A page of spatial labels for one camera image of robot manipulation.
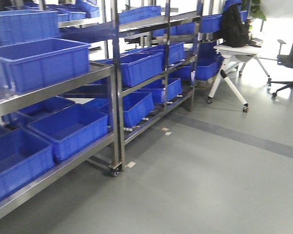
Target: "gray floor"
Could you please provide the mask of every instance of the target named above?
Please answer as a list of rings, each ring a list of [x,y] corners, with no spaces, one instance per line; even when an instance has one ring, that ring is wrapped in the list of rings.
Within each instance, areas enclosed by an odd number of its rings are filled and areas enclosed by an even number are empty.
[[[127,146],[133,168],[110,178],[83,163],[0,220],[0,234],[293,234],[293,91],[271,99],[256,61],[230,76],[249,113],[225,83],[211,105],[197,90],[192,113],[178,108]]]

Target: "stainless steel shelf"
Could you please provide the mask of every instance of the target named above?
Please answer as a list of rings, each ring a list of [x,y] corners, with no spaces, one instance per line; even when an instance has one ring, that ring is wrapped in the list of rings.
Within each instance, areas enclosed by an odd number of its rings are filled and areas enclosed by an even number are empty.
[[[100,22],[100,18],[79,19],[79,20],[73,20],[73,21],[59,22],[58,26],[59,28],[65,28],[65,27],[80,26],[80,25],[99,23],[99,22]]]
[[[100,80],[114,74],[115,72],[113,65],[101,63],[92,63],[90,69],[91,71],[86,75],[24,94],[12,93],[8,90],[0,88],[0,117],[53,96]]]
[[[193,43],[193,35],[176,35],[170,36],[170,42],[185,42],[185,43]],[[215,33],[200,33],[200,38],[198,39],[201,43],[211,42],[218,40],[219,35],[217,32]],[[153,37],[152,44],[161,44],[164,41],[164,36],[162,37]]]
[[[139,128],[135,129],[132,133],[128,134],[125,137],[125,145],[130,143],[134,138],[139,136],[141,133],[143,133],[146,129],[151,127],[154,123],[159,121],[161,118],[163,118],[165,115],[167,115],[169,112],[171,112],[173,109],[175,109],[177,106],[179,106],[181,103],[185,102],[187,99],[191,98],[194,95],[194,91],[190,90],[188,93],[186,93],[182,98],[175,101],[173,104],[167,107],[167,110],[159,111],[155,116],[151,117],[149,121],[145,122],[144,124],[140,125]]]
[[[170,25],[176,26],[180,24],[196,22],[200,19],[201,16],[197,16],[196,11],[193,11],[170,17]],[[168,22],[165,20],[165,16],[157,16],[131,23],[121,24],[119,26],[119,36],[122,38],[129,37],[135,34],[146,33],[167,27]]]
[[[47,186],[61,178],[63,175],[77,167],[79,164],[89,159],[95,153],[111,144],[115,137],[116,136],[113,133],[110,133],[105,137],[97,140],[96,142],[75,154],[73,157],[65,160],[52,170],[43,174],[30,184],[26,185],[22,189],[18,190],[0,202],[0,219],[45,189]]]
[[[147,79],[144,82],[142,82],[140,84],[137,84],[134,87],[131,87],[131,88],[128,88],[128,89],[124,90],[122,92],[122,97],[124,97],[124,96],[126,96],[128,94],[131,94],[132,92],[135,92],[138,89],[141,89],[142,87],[144,87],[144,86],[156,81],[157,79],[160,79],[160,78],[164,77],[166,74],[169,74],[171,72],[176,71],[177,69],[179,69],[182,66],[188,65],[189,63],[193,62],[195,60],[195,58],[196,58],[196,56],[193,56],[193,57],[185,59],[184,61],[180,61],[179,63],[176,63],[176,64],[170,66],[168,71],[162,72],[161,74],[158,74],[158,75],[156,75],[156,76],[154,76],[154,77],[152,77],[150,79]]]

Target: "desk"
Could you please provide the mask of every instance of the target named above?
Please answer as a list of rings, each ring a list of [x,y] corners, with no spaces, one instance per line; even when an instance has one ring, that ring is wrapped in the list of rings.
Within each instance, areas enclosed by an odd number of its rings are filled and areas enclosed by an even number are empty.
[[[245,66],[245,64],[248,61],[250,61],[252,58],[257,57],[257,54],[259,53],[261,48],[252,47],[252,46],[233,48],[233,47],[226,46],[226,45],[216,45],[216,46],[214,46],[214,49],[219,50],[221,55],[225,59],[219,69],[219,72],[218,72],[217,78],[213,84],[213,87],[211,88],[211,91],[209,93],[209,97],[207,99],[207,103],[211,104],[213,102],[213,97],[217,91],[217,88],[219,86],[221,79],[223,78],[224,81],[227,83],[227,85],[234,92],[234,94],[242,102],[242,104],[244,106],[243,112],[248,112],[249,104],[245,101],[245,99],[240,94],[240,92],[237,90],[237,88],[234,86],[232,81],[228,78],[226,72],[230,71],[232,68],[235,68],[237,65],[239,65],[239,63],[244,63],[243,66]]]

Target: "chair leg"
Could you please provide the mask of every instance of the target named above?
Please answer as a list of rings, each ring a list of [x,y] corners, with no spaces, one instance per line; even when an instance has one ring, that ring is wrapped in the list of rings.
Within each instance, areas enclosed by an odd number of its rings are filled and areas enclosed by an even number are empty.
[[[269,84],[290,84],[292,81],[269,81]]]
[[[287,89],[287,88],[290,88],[291,86],[289,84],[287,84],[286,86],[283,86],[282,88],[280,89],[277,89],[276,93],[281,91],[281,90],[284,90],[284,89]]]

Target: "black backpack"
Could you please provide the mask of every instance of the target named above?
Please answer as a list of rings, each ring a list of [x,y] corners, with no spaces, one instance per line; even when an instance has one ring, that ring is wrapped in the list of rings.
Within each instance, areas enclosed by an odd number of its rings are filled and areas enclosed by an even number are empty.
[[[249,44],[249,29],[241,21],[237,4],[223,12],[220,36],[227,46],[242,47]]]

